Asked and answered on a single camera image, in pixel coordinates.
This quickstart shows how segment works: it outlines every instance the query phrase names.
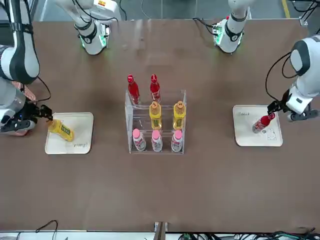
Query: robotic arm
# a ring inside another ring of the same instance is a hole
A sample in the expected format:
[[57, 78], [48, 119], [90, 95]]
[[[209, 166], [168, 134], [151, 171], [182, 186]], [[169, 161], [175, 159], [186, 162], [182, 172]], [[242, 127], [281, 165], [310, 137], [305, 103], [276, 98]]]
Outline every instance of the robotic arm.
[[[111, 20], [121, 20], [120, 12], [116, 2], [111, 0], [54, 0], [55, 3], [62, 8], [75, 22], [74, 27], [79, 32], [82, 46], [88, 54], [99, 54], [108, 43], [110, 34], [109, 24]], [[91, 14], [86, 10], [97, 10], [97, 13]], [[100, 21], [93, 20], [92, 15], [100, 17]]]
[[290, 121], [318, 117], [318, 110], [312, 110], [310, 102], [320, 93], [320, 35], [297, 41], [291, 50], [290, 62], [298, 78], [282, 100], [268, 106], [268, 114], [290, 111]]
[[30, 130], [36, 117], [52, 118], [47, 106], [40, 108], [11, 81], [31, 84], [39, 75], [33, 26], [27, 0], [0, 0], [9, 19], [14, 45], [0, 45], [0, 133]]
[[214, 43], [225, 53], [236, 51], [248, 18], [248, 7], [256, 0], [228, 0], [230, 15], [213, 27]]

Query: white tray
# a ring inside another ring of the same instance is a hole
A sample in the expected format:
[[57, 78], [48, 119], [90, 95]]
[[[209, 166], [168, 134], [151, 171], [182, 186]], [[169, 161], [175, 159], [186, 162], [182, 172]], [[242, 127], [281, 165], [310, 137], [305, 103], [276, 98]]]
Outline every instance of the white tray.
[[242, 147], [281, 147], [283, 143], [278, 113], [275, 119], [259, 133], [254, 133], [253, 125], [262, 116], [267, 115], [266, 105], [235, 105], [233, 122], [235, 141]]
[[87, 154], [90, 151], [94, 126], [94, 116], [91, 112], [56, 112], [53, 118], [61, 120], [72, 129], [74, 139], [68, 142], [58, 134], [48, 131], [45, 142], [46, 154]]

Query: brown table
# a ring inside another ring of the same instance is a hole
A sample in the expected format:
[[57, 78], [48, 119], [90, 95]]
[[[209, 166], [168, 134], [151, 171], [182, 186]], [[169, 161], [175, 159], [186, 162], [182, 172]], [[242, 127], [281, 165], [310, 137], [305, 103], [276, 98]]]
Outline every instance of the brown table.
[[[234, 137], [232, 107], [271, 103], [265, 76], [307, 35], [298, 20], [248, 21], [233, 55], [192, 20], [114, 24], [98, 56], [82, 49], [70, 22], [34, 28], [40, 76], [52, 92], [47, 104], [92, 112], [92, 147], [86, 155], [46, 155], [45, 120], [25, 137], [0, 136], [1, 230], [34, 230], [52, 219], [60, 230], [151, 231], [155, 221], [169, 222], [170, 231], [320, 228], [319, 120], [289, 123], [281, 113], [282, 147], [239, 147]], [[162, 90], [186, 89], [184, 155], [129, 154], [128, 74], [142, 94], [151, 74]], [[291, 81], [278, 65], [269, 89], [280, 98]], [[38, 81], [31, 88], [47, 94]], [[319, 99], [312, 104], [320, 107]]]

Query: yellow bottle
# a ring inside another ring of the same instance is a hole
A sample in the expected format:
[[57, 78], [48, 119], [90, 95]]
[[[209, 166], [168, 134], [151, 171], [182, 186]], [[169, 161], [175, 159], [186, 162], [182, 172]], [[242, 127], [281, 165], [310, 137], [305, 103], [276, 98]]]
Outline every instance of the yellow bottle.
[[68, 142], [74, 140], [74, 131], [62, 124], [61, 120], [53, 119], [48, 121], [49, 131], [53, 134], [59, 134], [61, 138]]
[[151, 118], [151, 126], [153, 130], [160, 130], [162, 127], [161, 105], [153, 101], [149, 107], [149, 115]]
[[173, 128], [181, 130], [184, 127], [186, 107], [182, 101], [178, 101], [173, 107]]

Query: clear acrylic rack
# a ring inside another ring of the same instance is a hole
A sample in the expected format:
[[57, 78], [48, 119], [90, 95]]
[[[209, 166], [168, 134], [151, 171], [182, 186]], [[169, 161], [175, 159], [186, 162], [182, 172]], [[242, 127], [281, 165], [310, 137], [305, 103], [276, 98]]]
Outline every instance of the clear acrylic rack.
[[[173, 119], [174, 119], [174, 105], [178, 101], [183, 101], [186, 111], [187, 109], [187, 95], [185, 90], [178, 91], [161, 91], [161, 117], [162, 117], [162, 151], [155, 152], [152, 148], [151, 136], [152, 127], [149, 116], [149, 106], [152, 103], [151, 94], [149, 99], [141, 99], [139, 105], [133, 104], [128, 90], [125, 92], [125, 121], [126, 131], [128, 136], [128, 148], [131, 154], [183, 154], [185, 152], [185, 133], [186, 133], [186, 117], [184, 117], [184, 124], [182, 128], [183, 143], [181, 151], [173, 152], [171, 149], [171, 140], [174, 134]], [[144, 151], [138, 151], [132, 138], [133, 129], [139, 129], [145, 138], [146, 148]]]

